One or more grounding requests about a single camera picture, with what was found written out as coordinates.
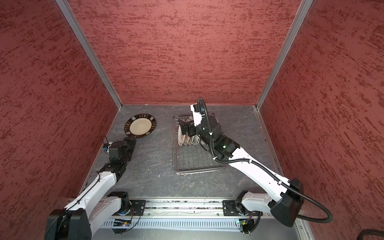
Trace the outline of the dark striped rim plate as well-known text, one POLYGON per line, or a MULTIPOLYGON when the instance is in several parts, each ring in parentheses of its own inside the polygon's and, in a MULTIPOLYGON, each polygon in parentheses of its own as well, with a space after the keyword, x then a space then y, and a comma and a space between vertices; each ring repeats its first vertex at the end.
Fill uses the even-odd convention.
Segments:
POLYGON ((124 132, 129 138, 140 139, 151 134, 156 125, 156 119, 152 115, 138 114, 128 119, 124 126, 124 132))

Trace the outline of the orange sunburst white plate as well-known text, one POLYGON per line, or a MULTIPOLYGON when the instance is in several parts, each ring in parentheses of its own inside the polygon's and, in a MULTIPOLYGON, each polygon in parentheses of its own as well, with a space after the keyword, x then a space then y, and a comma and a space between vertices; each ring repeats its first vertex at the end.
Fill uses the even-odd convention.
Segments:
POLYGON ((184 120, 179 120, 178 146, 185 146, 188 143, 188 127, 184 120))

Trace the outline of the aluminium front rail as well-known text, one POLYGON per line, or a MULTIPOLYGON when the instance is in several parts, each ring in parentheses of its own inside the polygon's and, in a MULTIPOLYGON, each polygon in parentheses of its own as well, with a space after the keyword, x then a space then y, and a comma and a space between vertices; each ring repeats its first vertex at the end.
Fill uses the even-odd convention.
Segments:
POLYGON ((108 214, 102 220, 96 220, 96 214, 112 200, 101 199, 94 208, 91 217, 91 231, 110 229, 114 219, 132 220, 131 228, 161 229, 161 230, 187 230, 187 231, 220 231, 239 232, 236 222, 252 218, 257 220, 258 215, 250 217, 226 217, 223 213, 222 199, 167 199, 148 198, 142 216, 112 216, 108 214))

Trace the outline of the left green circuit board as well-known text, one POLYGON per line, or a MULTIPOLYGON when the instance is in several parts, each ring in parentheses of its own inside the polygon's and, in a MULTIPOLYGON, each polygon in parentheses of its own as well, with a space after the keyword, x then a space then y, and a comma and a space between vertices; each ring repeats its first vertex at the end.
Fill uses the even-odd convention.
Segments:
POLYGON ((112 232, 114 235, 121 235, 131 228, 132 220, 114 219, 112 224, 112 232))

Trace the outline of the black white sunburst plate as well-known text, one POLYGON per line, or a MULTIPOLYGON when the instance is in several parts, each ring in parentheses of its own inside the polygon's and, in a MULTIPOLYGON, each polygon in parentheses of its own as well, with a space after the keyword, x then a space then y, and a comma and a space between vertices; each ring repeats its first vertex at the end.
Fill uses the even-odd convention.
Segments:
POLYGON ((185 134, 183 146, 196 146, 200 143, 200 137, 198 135, 194 135, 189 137, 188 134, 185 134))

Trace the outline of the aluminium right corner post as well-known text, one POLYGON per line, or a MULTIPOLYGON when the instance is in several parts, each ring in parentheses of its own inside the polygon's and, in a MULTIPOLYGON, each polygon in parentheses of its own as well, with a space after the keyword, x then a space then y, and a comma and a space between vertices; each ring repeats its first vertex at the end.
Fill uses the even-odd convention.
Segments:
POLYGON ((256 104, 256 110, 257 111, 260 111, 274 81, 275 81, 275 78, 277 77, 278 73, 279 73, 279 70, 281 68, 281 66, 283 65, 284 63, 284 60, 299 32, 299 29, 300 27, 302 26, 302 23, 311 7, 313 3, 313 0, 302 0, 301 1, 301 4, 298 8, 298 11, 293 19, 293 22, 290 26, 290 29, 287 33, 287 36, 283 42, 283 45, 280 49, 280 52, 278 54, 278 57, 276 59, 276 62, 274 64, 274 66, 272 67, 272 70, 270 72, 270 75, 269 77, 267 78, 267 81, 266 81, 266 84, 261 92, 261 95, 257 101, 257 104, 256 104))

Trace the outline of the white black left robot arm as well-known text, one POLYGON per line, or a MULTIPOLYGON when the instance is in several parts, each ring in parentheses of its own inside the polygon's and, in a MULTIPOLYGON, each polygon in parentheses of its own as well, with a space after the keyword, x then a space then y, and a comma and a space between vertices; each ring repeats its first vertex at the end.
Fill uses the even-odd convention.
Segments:
POLYGON ((47 219, 46 240, 90 240, 113 214, 134 215, 127 192, 109 192, 123 176, 136 146, 124 138, 108 143, 109 161, 97 172, 94 181, 63 209, 53 210, 47 219))

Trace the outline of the aluminium left corner post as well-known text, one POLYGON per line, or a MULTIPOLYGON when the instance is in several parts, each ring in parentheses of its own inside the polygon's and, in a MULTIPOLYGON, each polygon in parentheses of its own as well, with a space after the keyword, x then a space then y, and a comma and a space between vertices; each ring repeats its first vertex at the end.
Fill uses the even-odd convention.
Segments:
POLYGON ((108 93, 110 94, 111 98, 115 102, 118 110, 120 111, 123 107, 123 103, 118 96, 118 93, 116 92, 115 88, 113 87, 113 84, 108 77, 106 71, 104 70, 99 58, 97 57, 95 51, 93 50, 88 38, 86 37, 83 29, 81 28, 78 20, 76 19, 68 1, 65 0, 56 0, 57 5, 59 6, 61 12, 63 13, 65 19, 67 20, 68 24, 70 25, 71 29, 73 30, 75 36, 77 37, 78 41, 80 42, 81 46, 83 47, 85 53, 87 54, 89 60, 91 61, 93 67, 95 68, 96 72, 98 73, 99 77, 101 78, 102 82, 104 83, 108 93))

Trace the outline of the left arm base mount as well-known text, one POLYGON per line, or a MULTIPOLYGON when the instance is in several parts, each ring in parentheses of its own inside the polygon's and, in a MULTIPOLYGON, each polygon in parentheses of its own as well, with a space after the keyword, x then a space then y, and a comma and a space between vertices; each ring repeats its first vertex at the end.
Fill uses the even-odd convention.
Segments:
POLYGON ((112 200, 112 198, 120 201, 112 216, 142 216, 144 214, 146 200, 132 199, 127 192, 122 191, 111 192, 106 199, 112 200))

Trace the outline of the aluminium corner post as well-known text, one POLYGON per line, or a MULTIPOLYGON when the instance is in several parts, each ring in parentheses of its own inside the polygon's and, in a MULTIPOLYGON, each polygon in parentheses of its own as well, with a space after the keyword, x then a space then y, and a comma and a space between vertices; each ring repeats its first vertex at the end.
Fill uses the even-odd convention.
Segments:
POLYGON ((278 57, 276 59, 276 62, 274 64, 274 66, 272 67, 272 70, 270 72, 270 75, 269 77, 267 78, 267 81, 266 81, 266 84, 261 92, 261 95, 257 101, 257 104, 256 104, 256 110, 257 111, 260 111, 274 81, 275 81, 275 78, 277 77, 278 73, 279 73, 279 70, 281 68, 281 66, 283 65, 284 63, 284 60, 299 32, 299 29, 300 27, 302 26, 302 23, 311 7, 313 3, 313 0, 302 0, 301 1, 301 4, 298 8, 298 11, 293 19, 293 22, 290 26, 290 29, 287 33, 287 36, 283 42, 283 45, 280 49, 280 52, 278 54, 278 57))
POLYGON ((70 25, 71 29, 73 30, 75 36, 77 37, 78 41, 80 42, 81 46, 83 47, 85 53, 87 54, 89 60, 91 61, 93 67, 95 68, 96 72, 98 73, 99 77, 101 78, 102 82, 104 83, 108 93, 110 94, 111 98, 115 102, 118 110, 120 111, 123 107, 123 103, 118 96, 118 93, 116 92, 115 88, 113 87, 113 84, 108 77, 106 71, 104 70, 99 58, 97 57, 95 51, 93 50, 88 38, 86 37, 83 29, 81 28, 78 20, 76 19, 68 1, 65 0, 56 0, 57 5, 59 6, 61 12, 63 13, 65 19, 67 20, 68 24, 70 25))

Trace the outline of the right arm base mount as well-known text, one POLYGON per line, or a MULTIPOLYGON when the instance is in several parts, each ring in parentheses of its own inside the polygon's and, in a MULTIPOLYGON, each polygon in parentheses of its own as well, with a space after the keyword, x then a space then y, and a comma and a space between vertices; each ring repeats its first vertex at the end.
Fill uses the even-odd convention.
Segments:
POLYGON ((243 204, 242 199, 248 191, 242 191, 235 200, 223 200, 223 213, 226 217, 250 217, 256 216, 260 212, 259 211, 249 211, 247 210, 243 204))

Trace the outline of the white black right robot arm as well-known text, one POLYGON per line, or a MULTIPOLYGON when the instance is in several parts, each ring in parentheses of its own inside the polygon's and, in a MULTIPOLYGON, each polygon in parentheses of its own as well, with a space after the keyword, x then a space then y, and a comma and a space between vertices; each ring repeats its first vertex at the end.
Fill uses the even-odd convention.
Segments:
POLYGON ((238 143, 225 136, 216 117, 210 116, 208 120, 212 132, 209 132, 206 120, 196 126, 194 120, 179 119, 178 139, 197 140, 214 162, 239 170, 267 193, 265 197, 258 197, 250 191, 242 191, 235 200, 235 208, 239 214, 245 216, 249 212, 269 213, 283 225, 292 227, 304 203, 304 198, 301 197, 304 192, 303 184, 298 179, 289 180, 271 171, 238 143))

